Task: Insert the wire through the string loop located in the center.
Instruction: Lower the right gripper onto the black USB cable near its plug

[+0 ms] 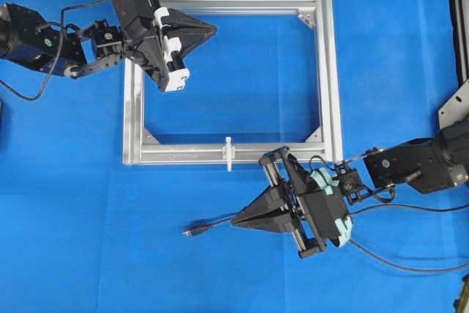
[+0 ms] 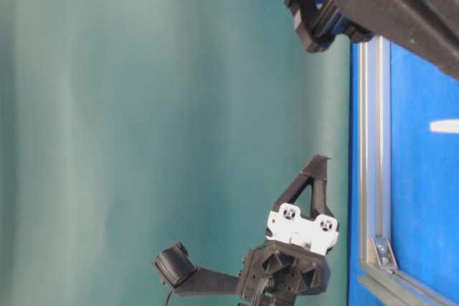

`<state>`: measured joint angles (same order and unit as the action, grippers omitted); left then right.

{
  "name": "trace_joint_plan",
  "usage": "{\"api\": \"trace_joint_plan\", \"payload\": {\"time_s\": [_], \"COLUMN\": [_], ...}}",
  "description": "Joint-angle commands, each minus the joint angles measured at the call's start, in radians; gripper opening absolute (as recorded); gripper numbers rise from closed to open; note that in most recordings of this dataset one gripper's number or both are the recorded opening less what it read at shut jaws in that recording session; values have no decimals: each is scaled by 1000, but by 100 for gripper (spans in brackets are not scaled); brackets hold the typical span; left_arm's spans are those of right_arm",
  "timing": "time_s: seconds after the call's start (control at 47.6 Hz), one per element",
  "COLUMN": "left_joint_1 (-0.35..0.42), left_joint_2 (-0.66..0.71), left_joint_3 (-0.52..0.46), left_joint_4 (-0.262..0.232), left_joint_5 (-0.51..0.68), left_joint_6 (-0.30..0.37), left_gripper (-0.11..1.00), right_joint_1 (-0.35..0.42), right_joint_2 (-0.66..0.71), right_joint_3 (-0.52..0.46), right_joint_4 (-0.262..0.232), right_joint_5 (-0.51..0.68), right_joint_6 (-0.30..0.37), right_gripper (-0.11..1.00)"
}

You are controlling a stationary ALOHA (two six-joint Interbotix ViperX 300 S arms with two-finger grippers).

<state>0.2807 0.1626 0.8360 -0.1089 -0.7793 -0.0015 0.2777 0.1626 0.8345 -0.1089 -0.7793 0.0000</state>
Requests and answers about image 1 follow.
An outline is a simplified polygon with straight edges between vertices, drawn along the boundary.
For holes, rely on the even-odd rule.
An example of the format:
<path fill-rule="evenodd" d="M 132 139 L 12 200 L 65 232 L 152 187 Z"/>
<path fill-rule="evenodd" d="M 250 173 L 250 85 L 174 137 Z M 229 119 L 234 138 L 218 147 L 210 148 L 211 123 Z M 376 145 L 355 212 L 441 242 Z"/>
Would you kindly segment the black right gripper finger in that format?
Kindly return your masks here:
<path fill-rule="evenodd" d="M 237 220 L 273 220 L 286 216 L 299 219 L 296 213 L 295 197 L 290 184 L 267 187 L 253 202 L 244 207 Z"/>
<path fill-rule="evenodd" d="M 266 232 L 299 232 L 304 234 L 300 219 L 290 212 L 269 212 L 264 214 L 239 213 L 231 221 L 234 227 L 256 229 Z"/>

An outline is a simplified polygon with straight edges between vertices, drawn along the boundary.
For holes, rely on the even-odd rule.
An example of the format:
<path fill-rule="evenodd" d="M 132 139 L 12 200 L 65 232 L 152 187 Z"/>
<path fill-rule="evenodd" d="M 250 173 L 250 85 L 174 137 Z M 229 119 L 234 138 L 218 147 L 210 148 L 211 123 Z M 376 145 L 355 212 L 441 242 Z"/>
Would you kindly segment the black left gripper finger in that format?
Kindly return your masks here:
<path fill-rule="evenodd" d="M 216 30 L 175 30 L 171 38 L 176 40 L 176 50 L 172 51 L 172 66 L 183 66 L 183 59 L 192 50 L 207 42 L 216 34 Z"/>
<path fill-rule="evenodd" d="M 169 19 L 167 24 L 169 29 L 166 30 L 168 34 L 183 34 L 183 35 L 201 35 L 210 37 L 217 32 L 217 27 L 193 18 L 179 10 L 168 8 Z"/>

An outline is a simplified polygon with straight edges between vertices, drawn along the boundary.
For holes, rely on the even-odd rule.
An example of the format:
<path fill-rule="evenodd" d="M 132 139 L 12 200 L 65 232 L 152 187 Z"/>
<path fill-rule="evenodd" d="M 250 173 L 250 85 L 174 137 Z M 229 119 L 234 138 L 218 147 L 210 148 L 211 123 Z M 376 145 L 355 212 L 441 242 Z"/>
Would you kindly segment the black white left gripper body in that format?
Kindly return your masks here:
<path fill-rule="evenodd" d="M 138 64 L 161 92 L 185 88 L 190 71 L 182 61 L 181 36 L 169 36 L 176 11 L 160 0 L 112 0 L 126 45 L 125 55 Z"/>

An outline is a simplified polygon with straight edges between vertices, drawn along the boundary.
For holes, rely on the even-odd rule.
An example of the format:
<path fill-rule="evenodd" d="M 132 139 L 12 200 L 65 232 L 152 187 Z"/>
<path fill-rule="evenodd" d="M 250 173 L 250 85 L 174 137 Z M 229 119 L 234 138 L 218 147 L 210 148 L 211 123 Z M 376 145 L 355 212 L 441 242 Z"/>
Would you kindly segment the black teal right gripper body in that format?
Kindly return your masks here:
<path fill-rule="evenodd" d="M 289 232 L 297 243 L 299 257 L 324 252 L 328 241 L 342 247 L 351 239 L 352 219 L 339 187 L 324 168 L 307 172 L 287 147 L 264 154 L 259 164 L 270 186 L 292 186 L 296 213 L 304 228 L 304 234 Z"/>

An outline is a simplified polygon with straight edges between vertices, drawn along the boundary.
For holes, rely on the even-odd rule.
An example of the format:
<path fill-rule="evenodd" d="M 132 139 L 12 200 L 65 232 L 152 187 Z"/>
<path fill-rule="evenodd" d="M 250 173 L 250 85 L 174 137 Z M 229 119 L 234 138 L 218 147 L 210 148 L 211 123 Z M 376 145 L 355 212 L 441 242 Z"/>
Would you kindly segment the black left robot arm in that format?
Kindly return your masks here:
<path fill-rule="evenodd" d="M 161 92 L 185 87 L 190 71 L 183 59 L 217 29 L 214 25 L 164 7 L 160 0 L 111 1 L 118 26 L 105 20 L 86 28 L 46 21 L 41 14 L 17 4 L 1 6 L 1 58 L 51 76 L 80 78 L 119 64 L 139 66 Z"/>

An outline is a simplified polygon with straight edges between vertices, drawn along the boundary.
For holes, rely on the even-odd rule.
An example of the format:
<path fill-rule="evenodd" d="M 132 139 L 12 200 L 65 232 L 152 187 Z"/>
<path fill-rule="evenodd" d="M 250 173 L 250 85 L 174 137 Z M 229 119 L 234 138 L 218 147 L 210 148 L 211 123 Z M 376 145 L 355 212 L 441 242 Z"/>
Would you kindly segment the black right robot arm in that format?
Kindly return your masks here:
<path fill-rule="evenodd" d="M 306 171 L 288 147 L 259 159 L 269 186 L 244 207 L 234 227 L 294 236 L 300 257 L 323 252 L 327 243 L 342 247 L 351 238 L 348 206 L 368 197 L 384 205 L 395 187 L 407 184 L 421 194 L 468 182 L 468 85 L 463 84 L 438 112 L 440 130 L 432 138 L 413 139 L 361 155 L 374 188 L 365 186 L 349 161 Z"/>

